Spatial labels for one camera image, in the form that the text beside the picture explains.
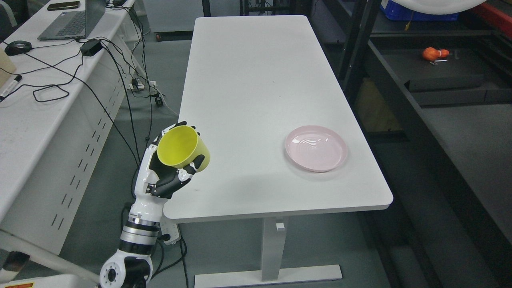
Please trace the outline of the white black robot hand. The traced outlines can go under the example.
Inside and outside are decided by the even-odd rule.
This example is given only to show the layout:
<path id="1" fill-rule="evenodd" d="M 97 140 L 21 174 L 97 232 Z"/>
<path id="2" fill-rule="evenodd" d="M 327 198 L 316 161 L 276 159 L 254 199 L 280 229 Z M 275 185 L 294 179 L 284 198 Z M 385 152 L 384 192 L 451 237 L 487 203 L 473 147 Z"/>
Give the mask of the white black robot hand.
<path id="1" fill-rule="evenodd" d="M 166 201 L 198 173 L 196 165 L 199 166 L 204 161 L 203 155 L 197 156 L 184 168 L 164 165 L 158 159 L 157 148 L 161 137 L 170 129 L 184 125 L 187 126 L 187 122 L 178 122 L 165 128 L 146 148 L 134 188 L 136 200 L 130 208 L 128 217 L 160 222 Z"/>

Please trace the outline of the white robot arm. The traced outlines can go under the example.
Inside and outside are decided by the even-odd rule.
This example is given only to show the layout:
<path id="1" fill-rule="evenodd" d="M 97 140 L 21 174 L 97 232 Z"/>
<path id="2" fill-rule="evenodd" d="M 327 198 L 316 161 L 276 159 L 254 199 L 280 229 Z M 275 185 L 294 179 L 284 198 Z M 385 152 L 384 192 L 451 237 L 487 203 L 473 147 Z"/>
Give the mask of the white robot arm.
<path id="1" fill-rule="evenodd" d="M 151 253 L 159 223 L 129 217 L 122 228 L 116 252 L 103 264 L 99 288 L 145 288 L 152 279 Z"/>

